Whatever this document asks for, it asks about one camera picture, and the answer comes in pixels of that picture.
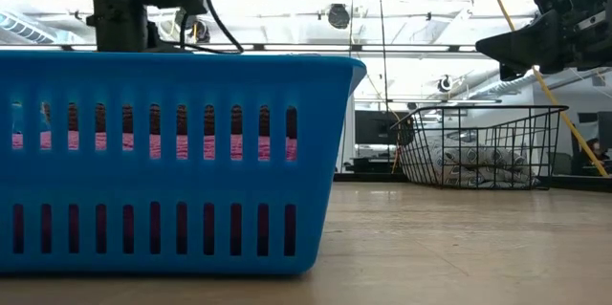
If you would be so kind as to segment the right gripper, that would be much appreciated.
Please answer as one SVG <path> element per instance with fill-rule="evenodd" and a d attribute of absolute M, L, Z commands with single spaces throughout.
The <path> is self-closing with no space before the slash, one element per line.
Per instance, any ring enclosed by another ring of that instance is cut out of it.
<path fill-rule="evenodd" d="M 612 0 L 534 0 L 540 16 L 528 26 L 478 40 L 475 49 L 499 63 L 501 81 L 564 68 L 612 66 Z"/>

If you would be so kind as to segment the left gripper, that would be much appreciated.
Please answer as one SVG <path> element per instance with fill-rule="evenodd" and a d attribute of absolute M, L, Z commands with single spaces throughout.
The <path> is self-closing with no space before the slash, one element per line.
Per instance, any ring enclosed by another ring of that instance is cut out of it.
<path fill-rule="evenodd" d="M 86 24 L 96 31 L 100 52 L 158 52 L 161 42 L 144 0 L 93 0 Z"/>

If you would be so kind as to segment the patterned grey cloth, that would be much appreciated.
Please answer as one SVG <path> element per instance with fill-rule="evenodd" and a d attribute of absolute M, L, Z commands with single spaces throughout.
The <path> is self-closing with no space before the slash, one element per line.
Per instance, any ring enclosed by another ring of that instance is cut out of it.
<path fill-rule="evenodd" d="M 437 185 L 454 188 L 526 189 L 540 185 L 525 156 L 505 147 L 432 142 L 425 152 L 426 176 Z"/>

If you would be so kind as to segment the pink bandage roll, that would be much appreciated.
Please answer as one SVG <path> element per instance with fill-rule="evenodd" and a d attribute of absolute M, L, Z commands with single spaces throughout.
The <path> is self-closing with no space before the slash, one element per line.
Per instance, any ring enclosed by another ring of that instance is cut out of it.
<path fill-rule="evenodd" d="M 132 133 L 122 134 L 122 150 L 131 151 L 134 149 L 134 135 Z M 213 135 L 204 136 L 204 147 L 203 147 L 203 158 L 205 160 L 215 159 L 215 147 L 216 141 Z M 13 133 L 12 148 L 21 149 L 24 145 L 23 134 Z M 102 151 L 107 147 L 107 136 L 104 132 L 96 133 L 96 150 Z M 52 144 L 52 132 L 43 131 L 40 133 L 40 149 L 51 150 Z M 68 149 L 79 150 L 79 133 L 77 131 L 70 131 L 68 134 Z M 232 160 L 243 159 L 243 136 L 232 135 L 230 138 L 230 158 Z M 285 159 L 288 161 L 295 161 L 297 158 L 297 139 L 287 138 L 285 141 Z M 149 155 L 151 159 L 159 159 L 162 152 L 162 141 L 160 135 L 151 134 L 149 136 Z M 268 161 L 271 156 L 271 140 L 269 137 L 259 137 L 258 146 L 256 147 L 259 161 Z M 188 159 L 188 138 L 187 135 L 176 136 L 176 158 L 178 160 Z"/>

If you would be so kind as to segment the blue slotted plastic basket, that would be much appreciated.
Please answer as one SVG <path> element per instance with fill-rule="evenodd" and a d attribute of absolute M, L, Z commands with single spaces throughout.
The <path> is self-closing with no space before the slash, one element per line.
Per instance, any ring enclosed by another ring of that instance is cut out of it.
<path fill-rule="evenodd" d="M 365 73 L 346 56 L 0 52 L 0 273 L 308 271 L 347 100 Z M 43 131 L 51 150 L 40 149 Z M 210 135 L 216 155 L 205 160 Z M 242 160 L 230 158 L 232 135 L 243 136 Z M 268 161 L 259 137 L 271 140 Z"/>

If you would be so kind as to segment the person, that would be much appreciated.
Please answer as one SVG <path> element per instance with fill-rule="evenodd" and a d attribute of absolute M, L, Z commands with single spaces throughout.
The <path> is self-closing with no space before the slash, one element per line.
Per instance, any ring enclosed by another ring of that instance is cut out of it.
<path fill-rule="evenodd" d="M 590 139 L 587 142 L 587 147 L 590 149 L 591 153 L 601 162 L 608 161 L 610 157 L 607 155 L 607 152 L 601 146 L 600 140 L 598 138 Z M 594 162 L 589 157 L 588 151 L 583 148 L 582 155 L 584 161 L 582 162 L 585 165 L 593 165 Z"/>

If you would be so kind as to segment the dark background monitor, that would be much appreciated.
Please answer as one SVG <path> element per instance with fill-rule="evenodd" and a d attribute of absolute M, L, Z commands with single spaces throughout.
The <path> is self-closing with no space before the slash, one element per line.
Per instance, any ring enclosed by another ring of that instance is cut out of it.
<path fill-rule="evenodd" d="M 397 131 L 392 126 L 397 118 L 386 111 L 358 110 L 355 112 L 356 144 L 395 144 Z"/>

